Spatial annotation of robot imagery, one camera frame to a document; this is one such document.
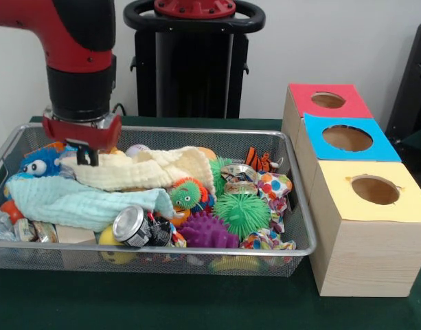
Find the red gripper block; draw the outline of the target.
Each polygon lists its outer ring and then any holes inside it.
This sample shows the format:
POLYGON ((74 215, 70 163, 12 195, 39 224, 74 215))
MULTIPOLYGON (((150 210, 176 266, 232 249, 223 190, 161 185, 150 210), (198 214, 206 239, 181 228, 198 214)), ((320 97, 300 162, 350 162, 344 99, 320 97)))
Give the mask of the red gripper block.
POLYGON ((89 146, 89 162, 86 159, 86 148, 78 146, 76 152, 77 165, 98 165, 98 151, 109 151, 118 143, 122 130, 122 120, 119 115, 108 115, 97 122, 76 123, 51 119, 43 115, 43 128, 49 138, 59 142, 89 146))

